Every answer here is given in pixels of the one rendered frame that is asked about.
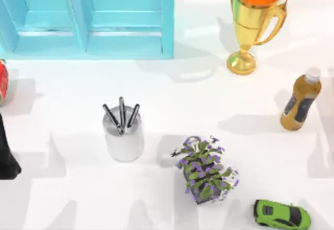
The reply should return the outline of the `potted plant with purple flowers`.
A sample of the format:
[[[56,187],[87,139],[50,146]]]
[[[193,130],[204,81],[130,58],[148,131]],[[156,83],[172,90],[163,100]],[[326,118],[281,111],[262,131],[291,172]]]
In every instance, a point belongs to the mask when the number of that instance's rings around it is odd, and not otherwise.
[[[186,193],[191,193],[197,204],[223,201],[239,185],[239,173],[222,163],[225,149],[214,136],[188,137],[171,157],[178,158],[176,167],[183,171]]]

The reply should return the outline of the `amber bottle with white cap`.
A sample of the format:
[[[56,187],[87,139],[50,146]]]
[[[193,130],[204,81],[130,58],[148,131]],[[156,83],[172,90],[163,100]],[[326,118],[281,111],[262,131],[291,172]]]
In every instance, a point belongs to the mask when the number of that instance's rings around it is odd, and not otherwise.
[[[288,131],[299,130],[320,92],[320,70],[316,67],[309,68],[294,82],[292,95],[280,117],[282,127]]]

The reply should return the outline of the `green toy car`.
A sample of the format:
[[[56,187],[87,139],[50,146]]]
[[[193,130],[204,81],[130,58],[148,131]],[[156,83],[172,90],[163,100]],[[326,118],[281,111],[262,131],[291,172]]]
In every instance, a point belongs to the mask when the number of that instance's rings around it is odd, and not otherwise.
[[[312,223],[305,209],[265,199],[255,201],[253,215],[258,225],[282,230],[309,230]]]

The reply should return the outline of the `red and white can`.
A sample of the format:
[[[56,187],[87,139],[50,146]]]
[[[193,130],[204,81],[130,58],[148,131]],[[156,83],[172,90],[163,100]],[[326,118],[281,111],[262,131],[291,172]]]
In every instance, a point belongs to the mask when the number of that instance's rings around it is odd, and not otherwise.
[[[0,105],[4,102],[9,85],[9,76],[6,62],[0,59]]]

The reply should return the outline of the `light blue rack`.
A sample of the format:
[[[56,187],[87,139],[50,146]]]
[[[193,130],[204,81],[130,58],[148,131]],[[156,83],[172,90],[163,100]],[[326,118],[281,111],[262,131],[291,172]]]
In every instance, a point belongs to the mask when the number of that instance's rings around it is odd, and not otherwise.
[[[1,59],[172,58],[174,0],[0,0]]]

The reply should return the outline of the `white pen holder cup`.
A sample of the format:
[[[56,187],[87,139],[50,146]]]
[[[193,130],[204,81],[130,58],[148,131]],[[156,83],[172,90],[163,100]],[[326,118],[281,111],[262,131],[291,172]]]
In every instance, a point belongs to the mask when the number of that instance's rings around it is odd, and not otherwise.
[[[132,162],[141,156],[145,144],[140,114],[137,114],[130,128],[125,128],[122,136],[106,114],[103,117],[102,125],[108,151],[112,158],[120,162]]]

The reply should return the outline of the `black pen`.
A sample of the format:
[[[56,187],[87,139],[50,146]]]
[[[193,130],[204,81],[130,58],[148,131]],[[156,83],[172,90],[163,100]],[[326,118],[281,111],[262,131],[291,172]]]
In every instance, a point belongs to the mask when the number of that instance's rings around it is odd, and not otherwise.
[[[128,120],[127,128],[130,128],[130,127],[134,124],[135,119],[136,119],[136,117],[137,117],[137,114],[138,114],[138,112],[139,112],[139,109],[140,109],[140,105],[139,105],[139,104],[136,104],[136,105],[134,106],[133,112],[132,112],[132,114],[131,114],[131,116],[130,116],[130,118],[129,118],[129,120]]]
[[[120,110],[120,119],[121,119],[121,134],[124,134],[125,125],[126,125],[126,111],[125,111],[125,103],[124,98],[119,97],[119,110]]]
[[[123,135],[122,130],[119,126],[118,120],[116,119],[116,117],[114,116],[114,114],[111,112],[111,110],[109,109],[109,107],[106,104],[102,105],[103,109],[105,110],[106,115],[108,116],[108,118],[110,119],[110,121],[112,122],[112,124],[116,127],[118,134],[120,136]]]

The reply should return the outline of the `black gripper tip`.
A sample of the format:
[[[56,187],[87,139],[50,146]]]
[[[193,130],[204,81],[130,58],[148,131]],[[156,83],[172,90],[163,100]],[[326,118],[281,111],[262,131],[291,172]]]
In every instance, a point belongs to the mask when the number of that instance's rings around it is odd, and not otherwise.
[[[21,171],[22,169],[7,142],[3,118],[0,113],[0,180],[14,180]]]

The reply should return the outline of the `gold trophy cup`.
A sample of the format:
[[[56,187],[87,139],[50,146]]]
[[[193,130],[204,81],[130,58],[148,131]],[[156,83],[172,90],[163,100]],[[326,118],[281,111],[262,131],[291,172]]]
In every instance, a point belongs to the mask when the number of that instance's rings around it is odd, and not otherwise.
[[[282,28],[287,16],[288,0],[230,0],[239,50],[232,53],[227,68],[238,75],[251,74],[256,67],[249,53],[254,45],[271,41]]]

